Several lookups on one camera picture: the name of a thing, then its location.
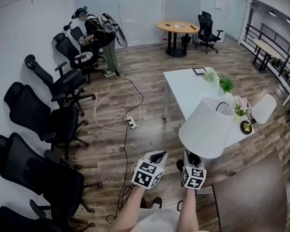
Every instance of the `white sneaker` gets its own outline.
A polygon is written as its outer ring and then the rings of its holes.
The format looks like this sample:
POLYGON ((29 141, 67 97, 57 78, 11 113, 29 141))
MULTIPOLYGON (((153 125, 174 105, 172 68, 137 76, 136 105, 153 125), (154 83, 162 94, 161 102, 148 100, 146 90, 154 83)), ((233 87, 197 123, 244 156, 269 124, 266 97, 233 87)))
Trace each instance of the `white sneaker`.
POLYGON ((111 77, 111 76, 113 76, 113 75, 116 75, 116 73, 114 73, 114 72, 110 72, 110 71, 105 71, 105 72, 104 72, 104 77, 111 77))

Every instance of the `lamp base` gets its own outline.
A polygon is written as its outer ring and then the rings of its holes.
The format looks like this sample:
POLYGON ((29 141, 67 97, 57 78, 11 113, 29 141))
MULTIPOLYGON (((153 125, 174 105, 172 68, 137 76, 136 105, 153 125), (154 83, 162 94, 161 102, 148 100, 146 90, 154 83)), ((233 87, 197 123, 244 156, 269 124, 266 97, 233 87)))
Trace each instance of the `lamp base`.
POLYGON ((252 126, 251 123, 247 121, 243 121, 240 125, 241 131, 245 135, 249 135, 252 132, 252 126))

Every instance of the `lamp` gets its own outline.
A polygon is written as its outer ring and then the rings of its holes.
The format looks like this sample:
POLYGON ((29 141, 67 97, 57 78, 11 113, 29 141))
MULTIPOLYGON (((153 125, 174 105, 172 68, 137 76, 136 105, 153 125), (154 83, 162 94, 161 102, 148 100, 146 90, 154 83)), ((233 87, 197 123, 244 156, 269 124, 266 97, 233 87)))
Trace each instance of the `lamp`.
POLYGON ((227 143, 233 116, 225 102, 204 98, 179 129, 179 138, 193 154, 217 158, 227 143))
POLYGON ((241 131, 245 135, 252 132, 252 126, 255 123, 265 124, 268 118, 276 107, 276 101, 273 96, 266 94, 263 98, 251 109, 251 119, 241 123, 241 131))

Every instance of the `door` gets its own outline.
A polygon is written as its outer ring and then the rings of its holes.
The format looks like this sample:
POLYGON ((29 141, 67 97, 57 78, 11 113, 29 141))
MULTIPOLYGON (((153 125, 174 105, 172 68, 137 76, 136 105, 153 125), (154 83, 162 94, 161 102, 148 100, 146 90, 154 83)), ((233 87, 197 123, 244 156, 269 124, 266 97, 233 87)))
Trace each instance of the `door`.
POLYGON ((230 0, 226 34, 236 42, 241 36, 246 7, 247 0, 230 0))

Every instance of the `white table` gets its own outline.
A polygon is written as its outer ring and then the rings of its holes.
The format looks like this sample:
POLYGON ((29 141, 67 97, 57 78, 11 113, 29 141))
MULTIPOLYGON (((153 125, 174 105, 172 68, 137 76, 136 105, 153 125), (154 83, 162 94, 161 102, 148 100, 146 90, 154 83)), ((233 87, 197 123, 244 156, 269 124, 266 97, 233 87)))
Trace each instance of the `white table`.
MULTIPOLYGON (((187 120, 203 98, 212 98, 228 105, 234 105, 234 97, 227 93, 223 96, 218 94, 219 81, 211 83, 206 81, 201 75, 196 76, 192 69, 164 72, 167 81, 164 97, 163 118, 168 117, 168 105, 170 92, 172 91, 181 109, 184 118, 187 120)), ((247 120, 246 116, 234 116, 226 147, 229 147, 253 134, 245 135, 241 132, 240 123, 247 120)))

